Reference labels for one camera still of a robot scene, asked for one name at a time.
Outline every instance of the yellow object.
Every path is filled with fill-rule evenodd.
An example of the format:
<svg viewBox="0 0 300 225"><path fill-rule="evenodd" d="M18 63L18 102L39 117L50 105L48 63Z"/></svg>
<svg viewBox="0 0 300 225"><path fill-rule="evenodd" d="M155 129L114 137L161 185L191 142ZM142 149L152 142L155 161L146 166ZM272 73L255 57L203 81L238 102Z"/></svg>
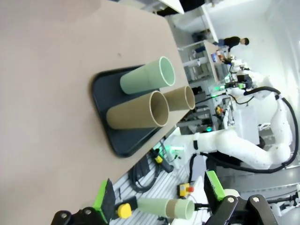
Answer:
<svg viewBox="0 0 300 225"><path fill-rule="evenodd" d="M132 210L129 203L122 204L118 207L118 216L122 219L127 219L131 217Z"/></svg>
<svg viewBox="0 0 300 225"><path fill-rule="evenodd" d="M187 191L188 187L189 187L189 183L179 185L179 196L180 197L185 197L189 194L189 192Z"/></svg>
<svg viewBox="0 0 300 225"><path fill-rule="evenodd" d="M162 163L162 162L163 162L163 159L162 159L160 156L157 156L157 157L155 158L155 161L156 161L157 163Z"/></svg>

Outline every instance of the man in black shirt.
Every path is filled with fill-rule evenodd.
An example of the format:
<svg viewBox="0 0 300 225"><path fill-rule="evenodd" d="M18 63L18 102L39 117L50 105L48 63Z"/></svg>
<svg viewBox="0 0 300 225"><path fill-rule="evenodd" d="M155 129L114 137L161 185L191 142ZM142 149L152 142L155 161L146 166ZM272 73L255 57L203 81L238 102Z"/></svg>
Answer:
<svg viewBox="0 0 300 225"><path fill-rule="evenodd" d="M213 44L217 45L217 46L220 46L220 47L222 47L222 46L228 46L229 47L228 48L228 53L229 53L230 50L231 50L231 48L237 46L238 44L248 45L249 44L249 39L248 38L240 39L239 37L229 37L229 38L225 38L225 39L219 39L219 43L214 42ZM195 56L196 53L203 52L204 50L205 50L204 46L196 48L193 51L193 55Z"/></svg>

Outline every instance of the black shirt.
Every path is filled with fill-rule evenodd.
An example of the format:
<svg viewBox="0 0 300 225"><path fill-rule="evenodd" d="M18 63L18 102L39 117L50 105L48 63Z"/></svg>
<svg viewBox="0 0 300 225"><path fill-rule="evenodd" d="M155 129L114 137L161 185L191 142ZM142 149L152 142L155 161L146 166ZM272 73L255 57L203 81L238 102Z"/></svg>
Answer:
<svg viewBox="0 0 300 225"><path fill-rule="evenodd" d="M228 46L228 52L230 52L232 47L237 46L240 43L239 37L229 37L224 39L224 45Z"/></svg>

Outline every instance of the blue jeans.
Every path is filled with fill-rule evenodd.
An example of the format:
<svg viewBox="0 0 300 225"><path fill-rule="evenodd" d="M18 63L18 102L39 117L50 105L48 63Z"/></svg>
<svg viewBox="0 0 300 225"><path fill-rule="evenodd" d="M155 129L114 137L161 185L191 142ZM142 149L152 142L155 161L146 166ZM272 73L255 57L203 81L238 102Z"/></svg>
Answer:
<svg viewBox="0 0 300 225"><path fill-rule="evenodd" d="M219 43L214 42L213 44L216 45L216 46L222 47L222 46L224 46L224 39L219 39ZM205 47L201 46L199 48L196 48L195 51L197 53L201 53L201 52L205 51Z"/></svg>

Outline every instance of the black hair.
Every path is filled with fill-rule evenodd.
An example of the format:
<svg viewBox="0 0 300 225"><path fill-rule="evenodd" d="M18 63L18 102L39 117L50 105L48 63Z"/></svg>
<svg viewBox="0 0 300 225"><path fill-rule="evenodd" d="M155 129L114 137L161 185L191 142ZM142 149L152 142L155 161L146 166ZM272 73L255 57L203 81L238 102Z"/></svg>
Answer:
<svg viewBox="0 0 300 225"><path fill-rule="evenodd" d="M248 45L249 44L249 39L248 38L244 38L245 40L245 45Z"/></svg>

